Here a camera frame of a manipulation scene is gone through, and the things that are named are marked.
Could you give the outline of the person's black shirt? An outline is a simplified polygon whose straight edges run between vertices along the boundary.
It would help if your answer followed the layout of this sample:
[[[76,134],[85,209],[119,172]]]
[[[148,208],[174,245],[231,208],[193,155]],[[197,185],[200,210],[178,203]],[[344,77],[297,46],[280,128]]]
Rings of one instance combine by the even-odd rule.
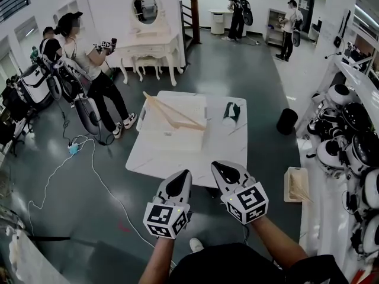
[[[166,284],[349,284],[331,255],[300,260],[288,270],[242,243],[206,247],[184,257]]]

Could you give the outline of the person's white shoe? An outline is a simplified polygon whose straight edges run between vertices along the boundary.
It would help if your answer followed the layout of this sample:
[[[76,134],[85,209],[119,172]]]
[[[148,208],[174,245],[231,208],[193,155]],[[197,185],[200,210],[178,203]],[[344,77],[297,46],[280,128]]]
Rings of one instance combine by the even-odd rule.
[[[190,244],[189,245],[190,249],[193,253],[204,250],[204,246],[203,246],[202,242],[195,237],[190,239],[189,244]]]

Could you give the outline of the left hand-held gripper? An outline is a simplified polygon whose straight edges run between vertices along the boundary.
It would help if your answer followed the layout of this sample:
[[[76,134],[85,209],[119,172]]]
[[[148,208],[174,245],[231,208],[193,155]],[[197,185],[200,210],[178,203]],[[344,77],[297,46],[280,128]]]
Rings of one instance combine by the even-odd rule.
[[[156,194],[160,198],[147,203],[143,218],[144,226],[151,235],[176,239],[186,228],[190,221],[188,199],[191,185],[192,174],[189,170],[174,173],[160,184]]]

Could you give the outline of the black round bin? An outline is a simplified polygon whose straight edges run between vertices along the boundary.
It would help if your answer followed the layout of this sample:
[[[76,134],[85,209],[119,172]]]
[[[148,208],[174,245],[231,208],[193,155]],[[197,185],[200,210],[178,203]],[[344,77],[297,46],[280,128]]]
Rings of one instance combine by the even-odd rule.
[[[276,124],[277,131],[283,135],[290,135],[297,120],[298,115],[294,110],[290,108],[283,109]]]

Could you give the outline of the grey marble counter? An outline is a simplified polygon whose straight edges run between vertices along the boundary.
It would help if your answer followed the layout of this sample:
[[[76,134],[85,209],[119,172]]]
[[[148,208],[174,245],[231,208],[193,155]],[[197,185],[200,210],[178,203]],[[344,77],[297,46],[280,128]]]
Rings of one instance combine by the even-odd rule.
[[[0,227],[0,243],[5,243],[9,254],[5,261],[23,284],[70,284],[69,281],[44,257],[25,231],[9,225]]]

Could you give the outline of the brown wooden stair post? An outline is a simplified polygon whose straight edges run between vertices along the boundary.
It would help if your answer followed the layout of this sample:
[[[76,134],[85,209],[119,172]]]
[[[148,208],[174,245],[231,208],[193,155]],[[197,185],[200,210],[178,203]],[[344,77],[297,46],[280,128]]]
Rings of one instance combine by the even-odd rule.
[[[200,19],[198,11],[198,0],[190,0],[192,16],[192,33],[194,42],[200,44]]]

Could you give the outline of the black office chair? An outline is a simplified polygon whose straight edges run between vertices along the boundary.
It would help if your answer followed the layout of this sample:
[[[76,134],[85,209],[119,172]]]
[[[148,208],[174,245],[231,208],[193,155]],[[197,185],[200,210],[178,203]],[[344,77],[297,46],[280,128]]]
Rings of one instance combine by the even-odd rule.
[[[0,112],[0,145],[6,147],[9,143],[16,145],[25,128],[29,127],[33,108],[23,101],[16,89],[12,88],[3,98],[5,112]]]

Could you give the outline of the grey open cabinet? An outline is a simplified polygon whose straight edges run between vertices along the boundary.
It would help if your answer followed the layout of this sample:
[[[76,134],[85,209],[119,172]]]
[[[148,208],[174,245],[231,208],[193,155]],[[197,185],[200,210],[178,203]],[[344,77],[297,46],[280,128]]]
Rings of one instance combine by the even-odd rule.
[[[280,23],[285,18],[286,12],[270,8],[266,23],[265,42],[268,45],[281,47],[284,44],[283,25]]]

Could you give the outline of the white plastic basket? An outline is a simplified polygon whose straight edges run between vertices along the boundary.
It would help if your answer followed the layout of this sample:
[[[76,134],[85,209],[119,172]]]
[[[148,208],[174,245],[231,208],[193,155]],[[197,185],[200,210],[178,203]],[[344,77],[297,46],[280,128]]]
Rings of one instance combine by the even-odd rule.
[[[207,128],[206,109],[207,100],[197,95],[168,95],[153,96],[175,108],[181,113],[199,122]],[[179,115],[162,107],[173,120],[186,122]],[[181,127],[175,129],[169,125],[164,117],[147,101],[143,105],[137,130],[143,142],[157,150],[200,151],[203,145],[205,131],[192,130]]]

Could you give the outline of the white marble table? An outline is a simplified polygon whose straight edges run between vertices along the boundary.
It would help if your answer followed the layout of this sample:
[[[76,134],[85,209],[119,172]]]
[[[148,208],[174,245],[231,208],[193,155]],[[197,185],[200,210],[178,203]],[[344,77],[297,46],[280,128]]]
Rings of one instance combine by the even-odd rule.
[[[168,176],[184,169],[192,174],[192,183],[205,188],[216,188],[210,165],[216,160],[226,160],[247,165],[248,157],[248,112],[243,98],[201,95],[198,93],[159,91],[158,95],[197,95],[207,100],[207,128],[200,151],[157,150],[137,136],[126,162],[126,169],[156,178]],[[240,106],[240,116],[235,127],[223,125],[223,115],[228,102]]]

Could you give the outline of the pile of white black helmets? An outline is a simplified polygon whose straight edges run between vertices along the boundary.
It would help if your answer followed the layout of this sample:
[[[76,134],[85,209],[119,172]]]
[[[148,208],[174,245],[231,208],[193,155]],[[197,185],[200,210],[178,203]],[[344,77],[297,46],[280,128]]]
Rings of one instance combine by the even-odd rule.
[[[355,218],[352,248],[379,253],[379,135],[358,95],[344,84],[325,93],[307,131],[320,139],[314,158],[330,177],[346,180],[346,210]]]

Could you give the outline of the white long counter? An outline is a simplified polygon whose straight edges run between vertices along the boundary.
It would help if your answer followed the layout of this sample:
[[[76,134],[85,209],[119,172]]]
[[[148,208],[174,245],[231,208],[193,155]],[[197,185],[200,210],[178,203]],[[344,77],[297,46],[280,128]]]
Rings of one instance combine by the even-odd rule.
[[[373,84],[368,76],[355,69],[349,64],[346,64],[337,55],[325,57],[334,64],[340,72],[346,77],[349,86],[351,86],[362,103],[367,103],[374,111],[379,112],[379,89]]]

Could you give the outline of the white wheeled machine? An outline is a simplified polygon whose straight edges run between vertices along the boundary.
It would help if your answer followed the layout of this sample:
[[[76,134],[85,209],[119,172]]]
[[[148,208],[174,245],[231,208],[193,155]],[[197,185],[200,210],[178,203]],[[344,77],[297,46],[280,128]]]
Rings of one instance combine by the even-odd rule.
[[[20,76],[19,84],[25,100],[38,111],[54,101],[38,64],[33,64]]]

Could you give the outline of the wooden clothes hanger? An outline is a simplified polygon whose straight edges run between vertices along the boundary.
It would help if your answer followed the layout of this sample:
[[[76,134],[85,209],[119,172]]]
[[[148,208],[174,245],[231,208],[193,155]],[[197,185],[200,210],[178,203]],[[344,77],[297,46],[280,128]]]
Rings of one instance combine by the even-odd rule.
[[[194,119],[181,113],[175,108],[165,104],[164,102],[160,101],[157,97],[152,97],[145,91],[143,91],[143,95],[147,99],[147,101],[164,117],[164,119],[166,119],[166,121],[169,123],[171,127],[175,129],[180,129],[181,127],[184,127],[184,128],[188,128],[192,130],[205,131],[204,125],[201,125],[199,122],[196,122]],[[174,114],[179,115],[181,118],[185,119],[186,122],[173,120],[172,117],[165,110],[162,109],[162,107],[170,110]]]

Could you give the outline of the dark staircase railing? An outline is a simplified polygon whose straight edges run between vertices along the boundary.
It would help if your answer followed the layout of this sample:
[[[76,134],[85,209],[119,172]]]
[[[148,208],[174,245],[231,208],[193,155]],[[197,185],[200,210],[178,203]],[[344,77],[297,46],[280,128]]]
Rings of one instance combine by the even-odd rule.
[[[184,47],[188,49],[194,42],[194,26],[193,26],[193,15],[192,9],[184,5],[182,1],[180,1],[181,7],[181,20],[182,20],[182,33],[184,39]]]

